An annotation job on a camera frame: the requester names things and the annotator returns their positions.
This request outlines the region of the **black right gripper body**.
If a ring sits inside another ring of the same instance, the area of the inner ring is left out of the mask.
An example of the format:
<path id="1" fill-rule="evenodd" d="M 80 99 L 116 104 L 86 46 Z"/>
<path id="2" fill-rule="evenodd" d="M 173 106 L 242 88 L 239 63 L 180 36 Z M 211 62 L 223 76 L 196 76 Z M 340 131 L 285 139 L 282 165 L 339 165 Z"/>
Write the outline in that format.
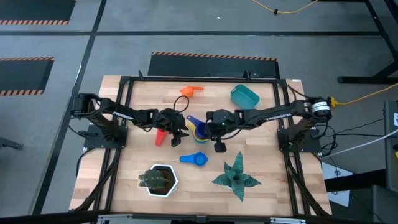
<path id="1" fill-rule="evenodd" d="M 206 112 L 205 134 L 209 137 L 222 137 L 237 130 L 236 115 L 220 109 Z"/>

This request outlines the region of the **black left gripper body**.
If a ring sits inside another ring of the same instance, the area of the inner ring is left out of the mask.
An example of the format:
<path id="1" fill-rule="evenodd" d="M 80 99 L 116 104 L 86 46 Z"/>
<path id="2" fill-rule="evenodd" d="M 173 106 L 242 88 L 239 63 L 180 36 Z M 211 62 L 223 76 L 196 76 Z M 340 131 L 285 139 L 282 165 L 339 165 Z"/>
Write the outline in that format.
<path id="1" fill-rule="evenodd" d="M 188 130 L 183 114 L 172 108 L 166 108 L 156 115 L 155 127 L 170 133 Z"/>

